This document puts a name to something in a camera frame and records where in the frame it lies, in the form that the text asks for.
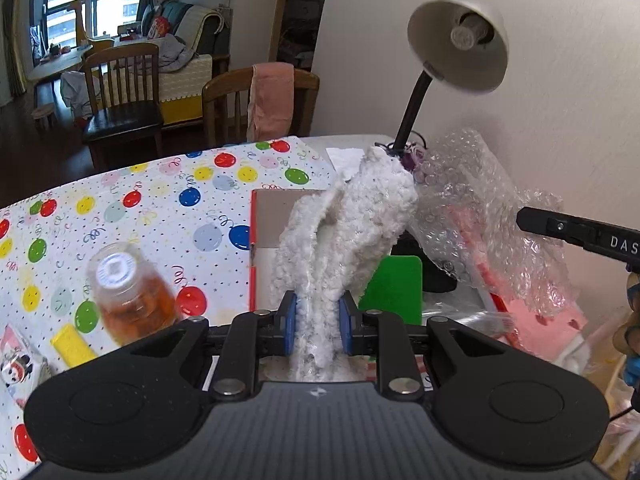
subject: lamp shade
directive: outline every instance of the lamp shade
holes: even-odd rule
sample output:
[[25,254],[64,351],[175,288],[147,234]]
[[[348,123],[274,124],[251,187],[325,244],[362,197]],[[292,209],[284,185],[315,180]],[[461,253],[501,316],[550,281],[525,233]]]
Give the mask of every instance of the lamp shade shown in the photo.
[[428,2],[414,10],[407,35],[425,72],[443,83],[483,93],[504,78],[508,44],[496,12],[463,1]]

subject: blue gripper pad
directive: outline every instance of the blue gripper pad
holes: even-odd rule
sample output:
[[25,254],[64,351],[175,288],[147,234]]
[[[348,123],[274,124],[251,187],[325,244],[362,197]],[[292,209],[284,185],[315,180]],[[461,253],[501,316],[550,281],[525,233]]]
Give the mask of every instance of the blue gripper pad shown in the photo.
[[347,355],[351,355],[351,316],[347,312],[347,304],[344,302],[344,298],[338,300],[338,322],[340,323],[342,351]]
[[293,352],[293,342],[296,338],[296,306],[298,297],[294,294],[291,298],[291,304],[287,309],[287,315],[284,322],[284,354],[289,356]]

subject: plastic bag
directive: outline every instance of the plastic bag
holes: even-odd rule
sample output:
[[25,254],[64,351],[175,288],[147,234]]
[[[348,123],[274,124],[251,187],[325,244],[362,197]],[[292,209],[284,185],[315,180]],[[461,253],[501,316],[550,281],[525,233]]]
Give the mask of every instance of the plastic bag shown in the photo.
[[411,231],[422,250],[459,282],[541,316],[575,306],[561,242],[520,231],[525,205],[558,211],[559,198],[518,190],[474,130],[449,134],[414,155],[418,212]]

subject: dining table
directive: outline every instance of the dining table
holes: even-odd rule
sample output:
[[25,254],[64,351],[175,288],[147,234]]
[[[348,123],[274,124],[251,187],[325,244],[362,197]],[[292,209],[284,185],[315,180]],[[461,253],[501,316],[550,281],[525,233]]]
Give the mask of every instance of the dining table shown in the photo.
[[[291,136],[185,153],[96,174],[0,209],[0,330],[11,324],[21,332],[53,374],[67,366],[51,340],[69,325],[96,355],[115,350],[87,268],[116,241],[134,245],[154,264],[181,315],[230,323],[248,310],[252,190],[326,189],[337,177],[327,148],[366,149],[392,140]],[[24,443],[21,408],[5,388],[0,397],[0,478],[14,480],[38,458]]]
[[38,85],[43,82],[51,82],[53,88],[55,78],[59,77],[63,72],[81,66],[82,56],[91,49],[91,45],[78,46],[65,54],[45,58],[33,67],[27,74],[27,81],[33,87],[34,108],[38,106],[38,93],[36,91]]

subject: desk lamp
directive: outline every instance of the desk lamp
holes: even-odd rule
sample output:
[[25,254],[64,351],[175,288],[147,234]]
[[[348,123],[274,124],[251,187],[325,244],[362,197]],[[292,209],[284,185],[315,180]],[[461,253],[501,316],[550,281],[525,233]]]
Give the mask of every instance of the desk lamp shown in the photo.
[[424,94],[437,79],[460,90],[495,90],[507,70],[507,35],[499,14],[464,1],[436,0],[414,10],[409,44],[423,72],[406,106],[392,152],[402,155]]

